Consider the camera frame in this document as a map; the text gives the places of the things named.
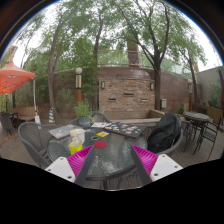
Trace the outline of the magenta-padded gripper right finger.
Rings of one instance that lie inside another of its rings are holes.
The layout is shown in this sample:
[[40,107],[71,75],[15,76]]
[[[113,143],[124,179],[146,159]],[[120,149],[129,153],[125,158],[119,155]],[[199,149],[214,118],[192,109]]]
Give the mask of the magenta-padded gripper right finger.
[[147,185],[182,169],[182,166],[166,154],[156,155],[136,145],[131,146],[131,156],[143,185]]

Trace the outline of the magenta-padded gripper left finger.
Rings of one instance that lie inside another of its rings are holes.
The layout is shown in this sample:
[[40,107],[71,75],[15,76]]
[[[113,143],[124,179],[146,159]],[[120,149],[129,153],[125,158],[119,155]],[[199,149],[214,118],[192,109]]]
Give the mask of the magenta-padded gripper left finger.
[[59,157],[46,168],[46,171],[83,186],[94,156],[95,147],[90,145],[68,158]]

